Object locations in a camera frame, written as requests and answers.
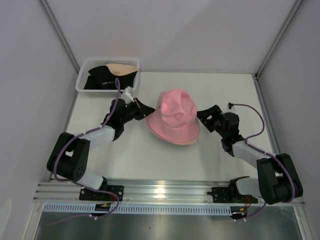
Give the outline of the pink bucket hat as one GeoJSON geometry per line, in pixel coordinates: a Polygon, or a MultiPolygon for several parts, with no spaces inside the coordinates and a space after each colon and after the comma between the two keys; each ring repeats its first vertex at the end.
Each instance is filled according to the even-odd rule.
{"type": "Polygon", "coordinates": [[[159,126],[158,124],[152,124],[149,118],[146,120],[146,124],[155,136],[171,144],[189,142],[200,136],[200,123],[198,120],[183,126],[181,129],[170,129],[161,124],[159,126]]]}
{"type": "Polygon", "coordinates": [[[197,118],[197,106],[183,89],[174,88],[160,93],[154,113],[146,118],[152,124],[178,129],[193,123],[197,118]]]}

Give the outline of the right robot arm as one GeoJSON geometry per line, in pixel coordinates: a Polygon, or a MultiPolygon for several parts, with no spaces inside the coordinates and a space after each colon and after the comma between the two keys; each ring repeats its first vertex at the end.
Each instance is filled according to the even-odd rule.
{"type": "Polygon", "coordinates": [[[235,107],[236,104],[229,103],[226,112],[217,105],[197,112],[197,118],[206,129],[220,135],[226,153],[257,170],[257,178],[243,176],[230,180],[227,193],[230,200],[239,203],[245,197],[262,198],[273,205],[302,197],[303,186],[292,158],[287,153],[267,152],[250,143],[248,137],[243,137],[235,107]]]}

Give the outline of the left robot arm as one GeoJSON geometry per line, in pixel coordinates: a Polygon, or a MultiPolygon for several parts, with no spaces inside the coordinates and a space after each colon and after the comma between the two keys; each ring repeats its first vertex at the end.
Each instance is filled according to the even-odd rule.
{"type": "Polygon", "coordinates": [[[116,98],[109,110],[102,124],[96,128],[77,135],[61,133],[46,165],[57,181],[69,181],[85,187],[99,201],[107,197],[108,187],[103,185],[107,180],[87,167],[89,152],[117,140],[124,132],[126,123],[143,120],[155,111],[137,98],[128,103],[116,98]]]}

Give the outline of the beige bucket hat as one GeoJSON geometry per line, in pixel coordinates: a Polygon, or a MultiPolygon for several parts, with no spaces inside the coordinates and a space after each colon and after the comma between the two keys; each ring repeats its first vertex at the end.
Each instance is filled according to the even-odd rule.
{"type": "Polygon", "coordinates": [[[175,145],[178,145],[178,146],[187,146],[187,145],[192,145],[196,142],[198,142],[199,138],[196,138],[194,140],[191,140],[191,141],[187,141],[187,142],[179,142],[179,143],[174,143],[175,145]]]}

